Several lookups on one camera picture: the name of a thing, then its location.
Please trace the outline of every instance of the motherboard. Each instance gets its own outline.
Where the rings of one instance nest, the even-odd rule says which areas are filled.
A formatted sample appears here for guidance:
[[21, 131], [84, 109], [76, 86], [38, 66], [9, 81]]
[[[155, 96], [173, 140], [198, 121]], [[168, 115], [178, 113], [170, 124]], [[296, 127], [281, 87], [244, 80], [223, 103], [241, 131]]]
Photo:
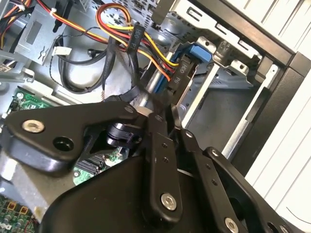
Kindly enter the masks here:
[[34, 233], [37, 227], [27, 206], [0, 196], [0, 233]]

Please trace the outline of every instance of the hole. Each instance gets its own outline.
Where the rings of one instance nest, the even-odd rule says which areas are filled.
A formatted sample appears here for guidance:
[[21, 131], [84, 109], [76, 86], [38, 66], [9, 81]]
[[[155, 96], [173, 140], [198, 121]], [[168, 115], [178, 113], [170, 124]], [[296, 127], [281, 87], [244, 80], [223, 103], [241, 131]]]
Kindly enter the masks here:
[[217, 182], [216, 182], [214, 179], [212, 180], [212, 183], [213, 183], [213, 185], [215, 185], [215, 186], [218, 185]]
[[53, 145], [56, 149], [64, 152], [73, 150], [73, 141], [67, 137], [57, 137], [53, 140]]
[[169, 163], [169, 159], [168, 159], [168, 158], [166, 158], [166, 157], [164, 157], [164, 158], [163, 158], [163, 162], [165, 162], [165, 163], [167, 163], [167, 164], [168, 164], [168, 163]]
[[273, 233], [278, 233], [277, 228], [271, 222], [268, 222], [268, 227], [272, 230]]

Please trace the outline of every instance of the black lever arm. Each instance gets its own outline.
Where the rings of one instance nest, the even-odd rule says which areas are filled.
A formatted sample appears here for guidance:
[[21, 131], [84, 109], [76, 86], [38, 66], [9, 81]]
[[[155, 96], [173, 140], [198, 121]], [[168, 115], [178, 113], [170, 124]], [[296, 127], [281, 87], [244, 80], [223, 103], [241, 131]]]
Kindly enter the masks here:
[[103, 145], [113, 138], [134, 155], [57, 198], [40, 232], [98, 232], [104, 224], [107, 232], [294, 233], [220, 152], [199, 148], [176, 106], [165, 113], [143, 116], [111, 101], [10, 114], [3, 149], [48, 175], [72, 169], [88, 127], [105, 132]]

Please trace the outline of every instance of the red wire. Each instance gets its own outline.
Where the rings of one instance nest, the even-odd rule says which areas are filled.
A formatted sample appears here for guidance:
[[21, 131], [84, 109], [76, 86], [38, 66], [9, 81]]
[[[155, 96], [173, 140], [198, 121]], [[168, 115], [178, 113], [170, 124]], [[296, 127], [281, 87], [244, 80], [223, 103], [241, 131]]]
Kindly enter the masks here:
[[164, 65], [164, 67], [165, 67], [168, 71], [170, 71], [170, 72], [172, 72], [172, 73], [175, 72], [175, 70], [174, 70], [173, 68], [171, 68], [169, 65], [167, 65], [166, 63], [163, 63], [163, 65]]

